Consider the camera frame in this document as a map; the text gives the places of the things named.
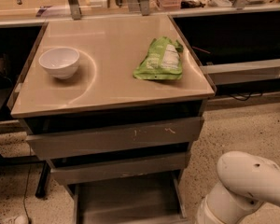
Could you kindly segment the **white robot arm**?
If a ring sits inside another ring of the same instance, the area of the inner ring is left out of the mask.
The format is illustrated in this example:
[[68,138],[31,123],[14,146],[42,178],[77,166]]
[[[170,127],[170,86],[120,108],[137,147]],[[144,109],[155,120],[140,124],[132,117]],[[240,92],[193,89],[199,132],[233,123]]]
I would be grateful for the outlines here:
[[195,224],[239,224],[265,203],[280,207],[280,167],[241,151],[217,161],[218,182],[200,204]]

